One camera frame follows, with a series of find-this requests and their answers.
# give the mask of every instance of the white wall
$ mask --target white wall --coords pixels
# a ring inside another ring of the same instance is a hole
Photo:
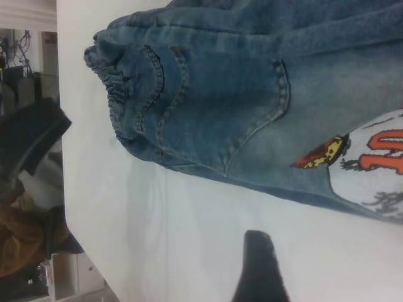
[[[57,31],[56,0],[0,0],[0,28]]]

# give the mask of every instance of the wire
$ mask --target wire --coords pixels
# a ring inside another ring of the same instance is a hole
[[[26,68],[26,76],[28,77],[29,75],[32,74],[32,68],[30,65],[30,61],[26,57],[26,52],[30,49],[31,46],[31,35],[30,31],[26,30],[24,32],[24,35],[22,36],[21,39],[19,40],[14,40],[14,56],[13,56],[13,62],[15,66],[18,66],[18,64],[15,62],[15,58],[18,58],[18,62],[22,64],[23,68]],[[17,51],[21,52],[21,56],[17,56]]]

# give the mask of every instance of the seam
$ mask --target seam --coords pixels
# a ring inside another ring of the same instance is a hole
[[[179,92],[175,96],[174,100],[172,103],[169,105],[167,110],[165,110],[164,114],[162,115],[162,118],[160,122],[158,123],[158,128],[157,128],[157,142],[163,148],[165,151],[169,151],[169,148],[164,148],[164,140],[162,138],[162,134],[164,131],[165,124],[167,120],[169,119],[170,115],[172,112],[184,101],[184,96],[187,94],[188,89],[189,89],[189,73],[186,68],[186,64],[184,61],[184,57],[182,54],[181,49],[178,46],[171,46],[170,49],[173,51],[175,54],[175,59],[179,64],[179,69],[181,71],[181,87],[179,89]]]
[[[136,118],[136,122],[135,122],[136,129],[137,129],[137,131],[139,131],[141,133],[143,132],[143,120],[144,120],[144,116],[145,116],[146,112],[154,104],[156,99],[161,94],[162,89],[164,88],[164,73],[162,71],[162,67],[159,62],[158,56],[148,46],[145,46],[143,48],[143,51],[145,52],[146,56],[150,59],[151,63],[154,66],[154,70],[156,71],[156,74],[157,74],[157,86],[154,89],[154,92],[148,98],[148,100],[144,103],[143,107],[139,111],[139,114]]]
[[[156,137],[157,137],[157,142],[158,145],[162,148],[163,152],[165,152],[168,155],[172,155],[175,157],[179,157],[180,159],[184,159],[187,161],[190,161],[192,163],[198,164],[200,166],[209,168],[215,172],[218,172],[219,174],[222,175],[222,170],[218,169],[217,167],[212,167],[211,165],[206,165],[204,163],[201,163],[199,160],[194,159],[193,157],[190,157],[187,154],[182,154],[180,152],[176,152],[172,149],[170,149],[169,147],[165,146],[164,144],[164,139],[163,139],[163,132],[164,132],[164,127],[166,125],[167,120],[169,119],[170,115],[172,114],[172,112],[181,104],[183,104],[184,102],[184,97],[186,96],[186,94],[188,93],[189,90],[189,73],[188,73],[188,69],[186,66],[186,61],[185,58],[182,54],[181,48],[179,46],[171,46],[170,49],[173,51],[174,55],[175,55],[175,59],[178,62],[179,65],[179,69],[181,72],[181,87],[179,89],[179,92],[177,93],[177,95],[175,96],[174,100],[172,101],[172,103],[169,105],[169,107],[167,108],[167,110],[164,112],[164,114],[162,115],[162,118],[158,124],[157,127],[157,133],[156,133]]]
[[[278,83],[278,104],[276,106],[278,110],[252,123],[251,126],[247,128],[247,131],[243,134],[243,136],[241,136],[237,142],[232,143],[232,145],[228,148],[229,154],[223,157],[225,164],[224,175],[226,177],[228,176],[228,171],[233,159],[236,157],[240,149],[246,144],[246,142],[249,141],[249,139],[260,129],[282,116],[288,109],[290,102],[290,85],[288,83],[284,63],[282,60],[273,60],[272,67],[277,76]]]

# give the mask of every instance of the red lettering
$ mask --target red lettering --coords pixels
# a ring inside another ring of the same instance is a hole
[[[403,130],[386,130],[372,136],[368,146],[372,150],[399,150],[403,151]],[[392,157],[390,155],[369,155],[363,154],[360,157],[360,165],[364,169],[383,167],[395,169],[403,174],[403,156]]]

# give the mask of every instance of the blue denim jeans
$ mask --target blue denim jeans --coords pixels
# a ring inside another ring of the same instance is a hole
[[[293,163],[403,107],[402,38],[401,0],[174,0],[115,20],[84,59],[132,155],[399,220],[340,198],[327,164]]]

